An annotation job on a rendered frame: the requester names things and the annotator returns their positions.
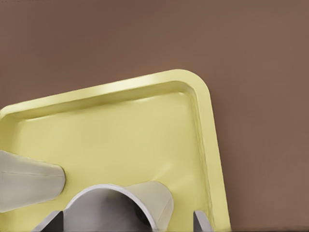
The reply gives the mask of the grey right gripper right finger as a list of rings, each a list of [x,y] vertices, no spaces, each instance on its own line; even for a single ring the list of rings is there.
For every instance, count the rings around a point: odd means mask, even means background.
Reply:
[[[193,230],[194,232],[211,232],[211,225],[203,211],[194,211]]]

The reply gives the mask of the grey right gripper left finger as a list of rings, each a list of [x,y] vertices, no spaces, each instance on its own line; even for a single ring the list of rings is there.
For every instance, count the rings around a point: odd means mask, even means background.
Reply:
[[[53,211],[31,232],[64,232],[63,211]]]

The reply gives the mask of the yellow plastic tray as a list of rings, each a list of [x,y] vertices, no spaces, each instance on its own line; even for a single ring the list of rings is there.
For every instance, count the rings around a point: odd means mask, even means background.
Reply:
[[[60,165],[54,200],[0,213],[0,232],[29,232],[96,184],[158,181],[174,199],[168,226],[190,232],[203,211],[216,232],[231,225],[205,82],[170,70],[12,104],[0,109],[0,149]]]

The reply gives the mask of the white IKEA cup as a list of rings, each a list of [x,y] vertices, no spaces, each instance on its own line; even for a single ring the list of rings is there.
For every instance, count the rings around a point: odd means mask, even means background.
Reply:
[[[159,182],[98,184],[68,203],[64,232],[166,232],[172,213],[172,194]]]
[[[0,213],[53,200],[65,181],[59,165],[0,150]]]

